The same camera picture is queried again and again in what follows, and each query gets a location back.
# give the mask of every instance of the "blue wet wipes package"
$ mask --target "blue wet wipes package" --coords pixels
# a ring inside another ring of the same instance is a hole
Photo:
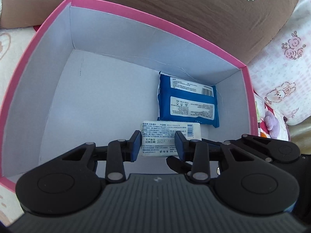
[[[192,122],[219,127],[215,86],[160,73],[158,121]]]

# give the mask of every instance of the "blue barcode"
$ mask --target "blue barcode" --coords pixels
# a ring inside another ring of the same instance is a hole
[[[188,124],[187,125],[187,136],[188,137],[193,137],[193,124]]]

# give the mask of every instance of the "open cardboard box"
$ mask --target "open cardboard box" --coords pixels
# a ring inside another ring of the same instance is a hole
[[[197,35],[155,16],[101,0],[65,0],[40,27],[12,77],[0,115],[0,182],[85,142],[125,138],[158,117],[159,71],[216,85],[214,141],[257,135],[247,67]],[[165,158],[139,157],[129,173],[172,173]],[[97,174],[104,176],[105,163]]]

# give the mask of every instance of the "black barcode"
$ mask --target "black barcode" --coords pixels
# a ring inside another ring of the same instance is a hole
[[[213,96],[213,92],[210,89],[202,89],[202,95]]]
[[[187,136],[188,137],[193,137],[193,124],[188,124],[188,129],[187,129]]]

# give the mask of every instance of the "ribbed gray surface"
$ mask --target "ribbed gray surface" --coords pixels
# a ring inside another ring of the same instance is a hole
[[[25,214],[10,230],[16,233],[293,233],[305,228],[290,214],[250,217],[219,203],[207,186],[183,175],[131,174],[109,185],[96,203],[77,214],[42,218]]]

